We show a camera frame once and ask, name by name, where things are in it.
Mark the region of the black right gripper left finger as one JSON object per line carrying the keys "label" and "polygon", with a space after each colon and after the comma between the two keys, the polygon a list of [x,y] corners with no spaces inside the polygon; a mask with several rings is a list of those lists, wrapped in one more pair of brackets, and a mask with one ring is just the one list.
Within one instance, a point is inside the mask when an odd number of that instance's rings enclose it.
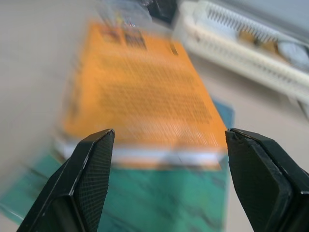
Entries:
{"label": "black right gripper left finger", "polygon": [[48,179],[16,232],[97,232],[108,192],[114,130],[81,140]]}

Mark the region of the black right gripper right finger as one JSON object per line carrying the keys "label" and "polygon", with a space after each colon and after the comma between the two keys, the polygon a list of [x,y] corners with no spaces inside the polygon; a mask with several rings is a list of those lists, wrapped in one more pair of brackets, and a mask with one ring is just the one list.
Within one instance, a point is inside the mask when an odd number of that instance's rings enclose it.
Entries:
{"label": "black right gripper right finger", "polygon": [[254,232],[309,232],[309,173],[273,139],[225,132],[229,168]]}

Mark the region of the green book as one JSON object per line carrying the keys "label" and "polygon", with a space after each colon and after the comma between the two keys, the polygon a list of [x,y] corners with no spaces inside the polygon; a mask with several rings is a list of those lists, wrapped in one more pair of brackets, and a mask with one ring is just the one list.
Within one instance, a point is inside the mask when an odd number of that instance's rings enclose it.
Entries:
{"label": "green book", "polygon": [[[111,169],[98,232],[224,232],[228,158],[221,169]],[[25,167],[0,195],[0,212],[20,224],[51,174],[60,167],[49,151]]]}

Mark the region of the orange book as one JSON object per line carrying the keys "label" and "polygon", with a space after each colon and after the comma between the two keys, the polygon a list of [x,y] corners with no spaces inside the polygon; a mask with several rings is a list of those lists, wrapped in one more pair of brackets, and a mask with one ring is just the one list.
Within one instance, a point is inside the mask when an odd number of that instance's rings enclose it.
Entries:
{"label": "orange book", "polygon": [[80,62],[55,136],[64,158],[86,136],[113,129],[118,168],[221,168],[226,127],[180,43],[92,22]]}

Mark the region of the white slatted rack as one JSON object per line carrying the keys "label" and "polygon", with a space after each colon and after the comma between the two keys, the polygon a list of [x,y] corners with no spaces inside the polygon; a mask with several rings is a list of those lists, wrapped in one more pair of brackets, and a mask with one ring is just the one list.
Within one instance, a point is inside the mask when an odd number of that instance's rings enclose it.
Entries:
{"label": "white slatted rack", "polygon": [[309,119],[309,34],[227,0],[178,0],[177,31],[193,54],[296,101]]}

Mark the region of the clear plastic bag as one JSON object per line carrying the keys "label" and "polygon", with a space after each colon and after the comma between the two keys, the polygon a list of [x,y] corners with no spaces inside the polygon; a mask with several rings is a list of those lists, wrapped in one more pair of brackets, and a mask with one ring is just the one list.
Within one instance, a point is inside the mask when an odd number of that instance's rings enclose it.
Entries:
{"label": "clear plastic bag", "polygon": [[145,28],[152,24],[150,3],[152,0],[97,0],[96,9],[107,26]]}

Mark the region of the black object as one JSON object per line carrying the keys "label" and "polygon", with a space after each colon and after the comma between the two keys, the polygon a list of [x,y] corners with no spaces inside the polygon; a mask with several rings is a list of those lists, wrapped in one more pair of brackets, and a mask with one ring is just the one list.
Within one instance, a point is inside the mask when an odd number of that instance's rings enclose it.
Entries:
{"label": "black object", "polygon": [[152,17],[170,25],[177,10],[177,0],[151,0],[147,9]]}

